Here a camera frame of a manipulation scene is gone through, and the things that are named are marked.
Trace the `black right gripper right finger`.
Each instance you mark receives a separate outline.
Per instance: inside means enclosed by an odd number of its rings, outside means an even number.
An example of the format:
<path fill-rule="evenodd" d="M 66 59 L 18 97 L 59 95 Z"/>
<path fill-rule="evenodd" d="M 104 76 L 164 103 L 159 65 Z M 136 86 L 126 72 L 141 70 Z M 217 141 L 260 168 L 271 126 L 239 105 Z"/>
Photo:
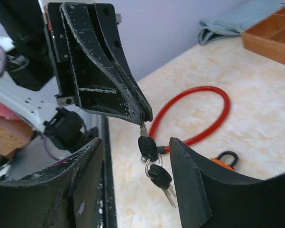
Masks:
<path fill-rule="evenodd" d="M 259 180 L 228 170 L 170 139 L 184 228 L 285 228 L 285 173 Z"/>

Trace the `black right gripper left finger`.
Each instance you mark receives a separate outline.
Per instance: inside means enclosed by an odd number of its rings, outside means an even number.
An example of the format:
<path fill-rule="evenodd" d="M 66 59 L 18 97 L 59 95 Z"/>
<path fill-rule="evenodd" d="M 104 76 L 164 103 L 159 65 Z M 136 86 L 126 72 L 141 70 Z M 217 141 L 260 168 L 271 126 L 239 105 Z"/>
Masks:
<path fill-rule="evenodd" d="M 20 180 L 0 182 L 0 228 L 90 228 L 103 160 L 96 137 Z"/>

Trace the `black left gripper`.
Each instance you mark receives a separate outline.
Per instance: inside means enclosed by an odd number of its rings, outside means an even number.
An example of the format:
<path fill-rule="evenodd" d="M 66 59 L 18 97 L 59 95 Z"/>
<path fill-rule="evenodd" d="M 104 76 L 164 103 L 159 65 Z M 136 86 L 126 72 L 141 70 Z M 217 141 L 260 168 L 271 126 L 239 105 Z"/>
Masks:
<path fill-rule="evenodd" d="M 0 0 L 0 102 L 24 102 L 56 79 L 59 106 L 141 125 L 152 108 L 135 81 L 110 3 Z"/>

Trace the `orange black padlock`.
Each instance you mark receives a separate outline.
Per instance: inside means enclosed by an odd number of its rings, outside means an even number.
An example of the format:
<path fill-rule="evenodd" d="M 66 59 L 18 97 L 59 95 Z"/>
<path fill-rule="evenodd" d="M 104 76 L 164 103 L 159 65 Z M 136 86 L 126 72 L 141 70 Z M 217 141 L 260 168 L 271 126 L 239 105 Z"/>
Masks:
<path fill-rule="evenodd" d="M 232 158 L 232 161 L 228 163 L 227 158 Z M 233 151 L 223 151 L 218 156 L 211 158 L 210 160 L 228 170 L 234 171 L 234 167 L 237 164 L 239 157 Z"/>

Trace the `black head key bunch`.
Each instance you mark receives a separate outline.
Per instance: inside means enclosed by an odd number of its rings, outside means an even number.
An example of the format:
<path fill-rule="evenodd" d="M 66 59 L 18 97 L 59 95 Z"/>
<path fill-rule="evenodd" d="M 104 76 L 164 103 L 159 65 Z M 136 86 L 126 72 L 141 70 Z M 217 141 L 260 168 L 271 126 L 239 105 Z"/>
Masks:
<path fill-rule="evenodd" d="M 148 135 L 145 123 L 140 125 L 138 146 L 142 157 L 141 160 L 145 163 L 145 175 L 156 187 L 163 191 L 171 206 L 176 208 L 173 201 L 176 193 L 171 184 L 172 177 L 163 167 L 162 156 L 158 152 L 154 139 Z"/>

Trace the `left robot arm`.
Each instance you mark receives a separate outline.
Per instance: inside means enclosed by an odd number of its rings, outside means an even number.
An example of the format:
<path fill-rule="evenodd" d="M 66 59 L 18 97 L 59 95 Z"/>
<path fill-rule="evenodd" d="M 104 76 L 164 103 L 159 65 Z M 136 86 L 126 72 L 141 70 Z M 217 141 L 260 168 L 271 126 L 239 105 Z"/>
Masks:
<path fill-rule="evenodd" d="M 140 126 L 152 108 L 128 66 L 111 3 L 0 0 L 0 103 L 62 150 L 88 142 L 81 110 Z"/>

